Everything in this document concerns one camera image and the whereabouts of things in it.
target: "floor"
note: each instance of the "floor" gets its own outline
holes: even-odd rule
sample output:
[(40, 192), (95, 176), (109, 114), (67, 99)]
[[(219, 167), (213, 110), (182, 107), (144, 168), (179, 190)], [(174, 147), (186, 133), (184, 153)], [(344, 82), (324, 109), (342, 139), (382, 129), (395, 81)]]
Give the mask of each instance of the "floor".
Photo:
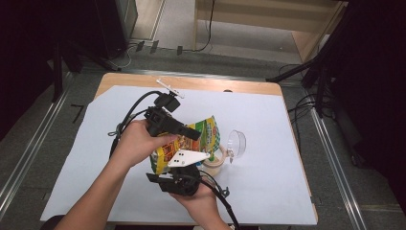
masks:
[[(241, 29), (227, 24), (213, 24), (213, 37), (208, 50), (198, 54), (184, 52), (181, 56), (176, 55), (175, 50), (168, 48), (176, 49), (178, 45), (182, 45), (187, 49), (191, 46), (191, 38), (188, 36), (190, 22), (185, 18), (190, 16), (188, 4), (192, 1), (176, 0), (176, 3), (180, 1), (183, 1), (182, 4), (186, 9), (181, 17), (177, 16), (180, 12), (175, 11), (179, 10), (173, 5), (175, 1), (165, 1), (156, 33), (150, 36), (151, 40), (159, 40), (159, 47), (162, 49), (154, 54), (150, 52), (149, 47), (139, 52), (131, 50), (128, 55), (133, 61), (123, 69), (124, 72), (165, 75), (193, 73), (200, 78), (263, 81), (266, 77), (276, 77), (280, 71), (292, 67), (285, 66), (286, 64), (300, 63), (290, 32), (268, 31), (261, 28)], [(198, 40), (201, 45), (206, 41), (207, 31), (205, 22), (199, 23)], [(252, 38), (251, 33), (240, 34), (246, 31), (255, 32), (255, 35), (263, 33), (264, 37), (271, 35), (272, 39), (264, 39), (258, 35)], [(125, 65), (129, 59), (123, 54), (111, 61)], [(47, 135), (37, 140), (40, 145), (38, 149), (32, 151), (32, 158), (26, 157), (31, 166), (22, 173), (18, 192), (13, 195), (12, 202), (7, 204), (7, 212), (2, 213), (0, 217), (1, 230), (39, 229), (42, 224), (38, 221), (39, 216), (75, 140), (85, 107), (93, 100), (105, 73), (92, 62), (84, 60), (83, 63), (85, 68), (81, 74), (67, 75), (65, 85), (69, 87), (66, 88), (63, 101), (59, 104), (49, 103), (53, 92), (53, 88), (50, 87), (0, 142), (2, 158), (0, 178), (4, 188), (18, 161), (24, 158), (42, 119), (49, 116), (52, 120), (47, 126)], [(301, 75), (298, 74), (281, 83), (287, 108), (294, 107), (299, 99), (308, 93), (301, 88), (300, 78)], [(52, 107), (58, 113), (50, 116), (49, 109)], [(373, 169), (358, 169), (351, 164), (349, 147), (333, 120), (320, 121), (314, 112), (309, 111), (299, 120), (298, 125), (304, 170), (314, 196), (319, 223), (316, 226), (268, 225), (262, 226), (262, 230), (406, 229), (406, 218), (396, 206), (396, 200), (386, 179)], [(324, 131), (327, 131), (325, 133), (329, 137), (327, 140), (321, 138), (323, 136), (320, 133)], [(347, 183), (350, 189), (342, 191), (341, 183)], [(349, 207), (354, 207), (353, 203), (349, 206), (349, 202), (355, 202), (355, 207), (359, 210), (349, 210)], [(357, 211), (359, 215), (355, 216), (361, 219), (352, 219), (350, 213)]]

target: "hand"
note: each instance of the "hand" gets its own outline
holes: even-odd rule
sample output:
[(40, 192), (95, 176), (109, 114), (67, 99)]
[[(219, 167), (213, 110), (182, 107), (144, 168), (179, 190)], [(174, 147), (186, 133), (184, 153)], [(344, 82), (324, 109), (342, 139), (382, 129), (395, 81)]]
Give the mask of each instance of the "hand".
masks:
[(170, 195), (181, 203), (188, 210), (189, 215), (191, 215), (194, 221), (205, 230), (230, 229), (218, 213), (214, 193), (206, 185), (200, 183), (197, 192), (193, 196)]
[(119, 160), (123, 166), (131, 168), (176, 138), (176, 135), (151, 137), (146, 120), (133, 121), (126, 127), (110, 161)]

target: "chip bag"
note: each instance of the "chip bag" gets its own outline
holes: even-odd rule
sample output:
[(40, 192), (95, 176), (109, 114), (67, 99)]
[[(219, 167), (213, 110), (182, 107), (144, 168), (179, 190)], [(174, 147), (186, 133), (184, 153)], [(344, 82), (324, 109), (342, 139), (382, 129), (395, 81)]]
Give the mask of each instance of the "chip bag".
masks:
[(193, 150), (202, 152), (215, 152), (220, 146), (220, 133), (218, 132), (214, 116), (201, 122), (188, 125), (201, 132), (197, 141), (185, 136), (178, 136), (173, 142), (155, 150), (149, 157), (152, 170), (155, 174), (167, 173), (168, 162), (178, 150)]

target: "table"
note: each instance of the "table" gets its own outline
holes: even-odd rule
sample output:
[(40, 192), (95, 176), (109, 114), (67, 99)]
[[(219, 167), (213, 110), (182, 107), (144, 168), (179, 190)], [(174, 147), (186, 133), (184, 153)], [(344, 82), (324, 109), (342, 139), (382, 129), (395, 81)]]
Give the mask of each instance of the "table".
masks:
[[(202, 116), (214, 115), (223, 138), (221, 143), (227, 141), (233, 129), (246, 135), (244, 156), (233, 165), (226, 162), (215, 177), (223, 188), (230, 188), (227, 199), (241, 224), (317, 223), (305, 171), (277, 84), (125, 74), (103, 77), (41, 220), (65, 214), (88, 189), (108, 160), (113, 138), (106, 133), (114, 130), (145, 92), (156, 88), (165, 90), (155, 83), (157, 79), (186, 95), (180, 100), (181, 106), (172, 113), (177, 120), (188, 124), (200, 121)], [(233, 93), (222, 92), (226, 89)], [(153, 100), (140, 103), (140, 109), (152, 105)], [(244, 117), (249, 118), (247, 122), (243, 121)], [(108, 221), (194, 224), (179, 203), (162, 193), (157, 184), (147, 181), (146, 173), (150, 172), (148, 160), (131, 169)], [(219, 211), (225, 221), (231, 222), (220, 202)]]
[[(345, 3), (328, 0), (216, 0), (213, 21), (292, 31), (303, 62), (340, 21)], [(210, 20), (212, 1), (195, 0), (193, 49), (197, 20)]]

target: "white paper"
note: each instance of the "white paper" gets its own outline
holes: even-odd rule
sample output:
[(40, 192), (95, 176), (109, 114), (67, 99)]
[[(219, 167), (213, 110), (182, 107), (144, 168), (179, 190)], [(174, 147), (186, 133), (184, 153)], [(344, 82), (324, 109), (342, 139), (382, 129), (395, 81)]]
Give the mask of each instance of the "white paper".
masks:
[[(89, 104), (75, 144), (66, 159), (41, 220), (66, 214), (90, 187), (108, 160), (114, 131), (128, 109), (146, 92), (162, 88), (114, 86)], [(235, 129), (245, 134), (246, 151), (230, 165), (226, 160), (215, 177), (229, 187), (228, 202), (240, 223), (316, 224), (305, 172), (297, 152), (281, 96), (180, 90), (185, 99), (173, 117), (191, 124), (214, 115), (221, 144)], [(153, 105), (150, 96), (136, 109)], [(194, 223), (187, 211), (158, 184), (150, 183), (149, 160), (127, 175), (109, 221)], [(218, 201), (221, 216), (232, 222)]]

